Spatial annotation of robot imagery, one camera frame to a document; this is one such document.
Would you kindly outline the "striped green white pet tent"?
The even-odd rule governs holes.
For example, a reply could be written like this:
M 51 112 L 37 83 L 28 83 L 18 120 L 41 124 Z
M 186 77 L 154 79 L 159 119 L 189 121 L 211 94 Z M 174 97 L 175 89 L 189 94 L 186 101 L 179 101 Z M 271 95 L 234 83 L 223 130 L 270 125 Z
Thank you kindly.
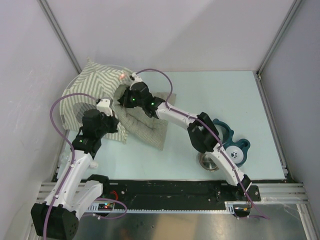
M 123 84 L 120 84 L 119 86 L 127 85 L 130 82 L 130 75 L 128 76 L 128 80 L 126 80 Z M 75 93 L 77 93 L 77 95 L 67 97 L 61 100 L 61 102 L 59 103 L 59 114 L 62 121 L 62 126 L 65 130 L 77 131 L 83 125 L 82 118 L 84 112 L 90 109 L 95 109 L 96 102 L 98 99 L 112 99 L 111 108 L 112 110 L 114 110 L 113 105 L 116 102 L 114 100 L 114 94 L 118 88 L 116 90 L 110 91 L 107 90 L 106 87 L 103 86 L 100 82 L 97 82 L 97 85 L 91 90 L 81 87 L 72 87 L 71 89 L 67 89 L 67 87 L 62 94 L 63 96 Z

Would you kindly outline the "stainless steel bowl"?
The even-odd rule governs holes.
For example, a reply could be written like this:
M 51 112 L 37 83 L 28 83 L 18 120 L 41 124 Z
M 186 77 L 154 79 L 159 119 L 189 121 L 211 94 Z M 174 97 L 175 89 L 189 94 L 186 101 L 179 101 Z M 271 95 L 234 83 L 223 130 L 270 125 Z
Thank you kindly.
M 207 171 L 215 172 L 219 170 L 218 166 L 214 163 L 214 161 L 204 153 L 198 154 L 198 162 L 201 165 L 201 167 Z

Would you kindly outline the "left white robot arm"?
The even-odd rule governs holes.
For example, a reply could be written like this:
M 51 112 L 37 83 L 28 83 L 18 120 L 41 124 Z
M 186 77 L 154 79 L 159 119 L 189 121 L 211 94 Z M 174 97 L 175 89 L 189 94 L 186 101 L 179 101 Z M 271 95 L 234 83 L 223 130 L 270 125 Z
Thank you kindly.
M 109 107 L 84 112 L 82 127 L 70 143 L 71 153 L 62 175 L 43 203 L 35 203 L 31 217 L 36 234 L 44 239 L 71 240 L 77 233 L 79 221 L 92 202 L 107 199 L 111 187 L 104 182 L 90 180 L 77 192 L 83 174 L 93 163 L 108 133 L 116 133 L 118 119 Z

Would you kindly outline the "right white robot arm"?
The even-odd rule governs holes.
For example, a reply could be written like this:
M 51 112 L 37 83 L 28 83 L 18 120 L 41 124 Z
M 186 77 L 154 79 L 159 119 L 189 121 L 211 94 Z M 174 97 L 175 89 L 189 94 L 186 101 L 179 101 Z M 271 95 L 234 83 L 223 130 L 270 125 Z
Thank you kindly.
M 218 130 L 205 112 L 194 115 L 174 108 L 164 99 L 153 96 L 143 81 L 125 86 L 118 101 L 126 109 L 139 107 L 150 118 L 165 120 L 185 129 L 195 150 L 210 157 L 219 170 L 224 172 L 227 183 L 232 185 L 232 197 L 241 201 L 249 195 L 252 181 L 228 155 Z

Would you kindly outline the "teal double bowl stand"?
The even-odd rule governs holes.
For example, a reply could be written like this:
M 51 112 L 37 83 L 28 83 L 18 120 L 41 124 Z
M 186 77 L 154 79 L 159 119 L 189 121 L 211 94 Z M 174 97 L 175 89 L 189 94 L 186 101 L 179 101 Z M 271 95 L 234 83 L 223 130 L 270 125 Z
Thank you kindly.
M 228 156 L 237 167 L 243 166 L 247 161 L 248 151 L 251 147 L 250 141 L 246 138 L 234 141 L 234 130 L 232 130 L 227 123 L 220 121 L 218 118 L 215 118 L 212 123 L 218 127 L 219 137 L 221 138 L 221 142 Z

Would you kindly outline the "green checked cushion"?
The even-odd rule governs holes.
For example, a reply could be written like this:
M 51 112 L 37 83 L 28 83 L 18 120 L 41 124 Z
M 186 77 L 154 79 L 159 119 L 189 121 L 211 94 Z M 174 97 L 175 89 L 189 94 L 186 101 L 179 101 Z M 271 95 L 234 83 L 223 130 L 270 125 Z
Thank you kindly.
M 113 110 L 119 120 L 118 132 L 109 133 L 106 137 L 125 144 L 128 135 L 132 134 L 147 145 L 162 151 L 166 140 L 168 121 L 148 117 L 140 107 L 123 107 L 119 99 L 125 93 L 126 88 L 126 85 L 120 85 L 114 93 Z

